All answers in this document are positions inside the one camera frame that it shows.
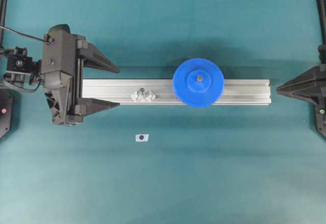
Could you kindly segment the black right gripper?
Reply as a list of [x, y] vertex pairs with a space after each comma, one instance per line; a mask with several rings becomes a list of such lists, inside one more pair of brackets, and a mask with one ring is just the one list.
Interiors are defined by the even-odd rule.
[[[277, 94], [314, 105], [316, 128], [325, 138], [325, 44], [320, 45], [318, 51], [321, 64], [277, 87]], [[291, 89], [313, 82], [316, 83], [317, 92], [313, 89]]]

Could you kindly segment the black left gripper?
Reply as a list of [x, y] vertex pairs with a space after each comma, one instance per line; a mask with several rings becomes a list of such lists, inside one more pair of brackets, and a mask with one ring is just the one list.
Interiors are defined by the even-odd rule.
[[67, 24], [51, 27], [44, 37], [47, 43], [43, 45], [41, 77], [53, 124], [74, 126], [88, 115], [120, 105], [95, 98], [78, 98], [75, 104], [77, 58], [83, 60], [84, 67], [112, 73], [120, 70], [85, 36], [71, 34]]

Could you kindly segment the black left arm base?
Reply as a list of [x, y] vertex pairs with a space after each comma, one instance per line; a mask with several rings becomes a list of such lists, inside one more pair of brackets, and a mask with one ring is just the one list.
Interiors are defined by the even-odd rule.
[[14, 97], [8, 90], [1, 89], [0, 99], [0, 137], [3, 138], [11, 130]]

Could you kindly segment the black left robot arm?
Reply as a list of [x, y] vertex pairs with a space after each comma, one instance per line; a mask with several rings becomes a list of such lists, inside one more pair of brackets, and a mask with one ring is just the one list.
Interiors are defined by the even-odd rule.
[[[26, 48], [1, 49], [7, 58], [3, 84], [23, 93], [43, 87], [52, 123], [74, 126], [84, 117], [119, 106], [119, 103], [83, 97], [83, 69], [112, 73], [120, 70], [84, 36], [73, 34], [67, 24], [51, 27], [43, 38], [42, 58], [34, 62]], [[24, 84], [35, 86], [24, 88]]]

